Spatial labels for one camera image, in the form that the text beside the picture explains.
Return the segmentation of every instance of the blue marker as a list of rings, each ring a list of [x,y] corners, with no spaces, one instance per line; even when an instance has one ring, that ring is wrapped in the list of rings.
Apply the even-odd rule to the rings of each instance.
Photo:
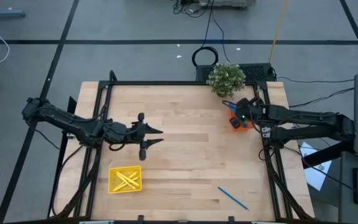
[[[246,210],[249,211],[249,209],[243,205],[240,201],[238,201],[237,199],[235,199],[232,195],[230,195],[229,193],[227,193],[225,190],[223,190],[221,187],[218,187],[218,189],[223,192],[225,195],[227,195],[229,198],[233,199],[233,201],[237,202],[237,204],[239,204],[241,207],[245,208]]]

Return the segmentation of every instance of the yellow plastic basket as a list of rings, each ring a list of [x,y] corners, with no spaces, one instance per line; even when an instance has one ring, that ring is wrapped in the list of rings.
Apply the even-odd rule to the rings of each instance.
[[[109,194],[142,190],[141,166],[117,167],[109,169]]]

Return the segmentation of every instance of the potted plant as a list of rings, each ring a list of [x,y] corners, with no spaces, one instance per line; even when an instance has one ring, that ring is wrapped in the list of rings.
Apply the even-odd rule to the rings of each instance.
[[[246,75],[238,64],[216,64],[206,81],[212,87],[212,92],[220,97],[233,97],[235,91],[245,87]]]

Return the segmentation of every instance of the gray floor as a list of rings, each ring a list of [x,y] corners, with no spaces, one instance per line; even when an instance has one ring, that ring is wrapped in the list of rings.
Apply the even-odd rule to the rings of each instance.
[[[0,8],[24,9],[27,17],[0,20],[0,34],[10,40],[58,40],[73,0],[0,0]],[[358,25],[358,1],[347,0]],[[271,40],[284,0],[257,0],[245,11],[216,9],[216,20],[226,39]],[[172,14],[173,1],[80,0],[68,40],[203,39],[208,16],[192,19]],[[211,23],[209,39],[220,39]],[[289,0],[280,40],[357,40],[337,0]],[[65,108],[68,97],[77,99],[83,81],[108,78],[113,69],[120,80],[194,80],[191,55],[200,45],[65,45],[57,65],[48,99]],[[213,45],[223,59],[221,45]],[[28,97],[40,95],[57,45],[11,45],[11,54],[0,64],[0,203],[12,174],[27,126],[21,110]],[[268,62],[269,45],[227,44],[234,63]],[[0,45],[0,58],[6,48]],[[201,52],[199,64],[213,61]],[[358,45],[278,45],[272,65],[278,76],[297,80],[343,80],[358,73]],[[351,83],[285,83],[291,105],[352,86]],[[311,111],[338,111],[353,117],[352,92],[303,107]],[[59,144],[61,132],[47,124],[38,127]],[[308,141],[317,148],[320,140]],[[35,133],[5,222],[45,218],[52,191],[58,151]],[[337,209],[311,189],[316,216],[335,220]]]

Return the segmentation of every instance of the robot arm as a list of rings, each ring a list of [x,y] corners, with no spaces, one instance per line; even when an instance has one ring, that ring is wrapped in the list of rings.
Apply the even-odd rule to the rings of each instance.
[[[354,139],[354,122],[343,114],[294,111],[278,105],[265,105],[259,97],[237,103],[236,118],[249,119],[262,129],[273,147],[283,148],[290,140],[328,137],[338,141]],[[285,123],[308,124],[306,128],[285,129]]]
[[[22,111],[26,122],[36,120],[46,121],[68,133],[76,136],[81,145],[90,148],[99,147],[103,141],[110,144],[110,150],[118,151],[126,144],[139,144],[139,159],[146,159],[146,150],[153,144],[163,139],[144,140],[145,134],[160,134],[162,131],[151,128],[144,123],[144,114],[139,113],[137,121],[132,122],[132,127],[127,128],[125,124],[110,120],[101,120],[98,117],[85,119],[75,114],[68,113],[49,103],[48,100],[40,98],[29,98],[27,105]],[[112,145],[119,144],[120,147],[113,149]]]

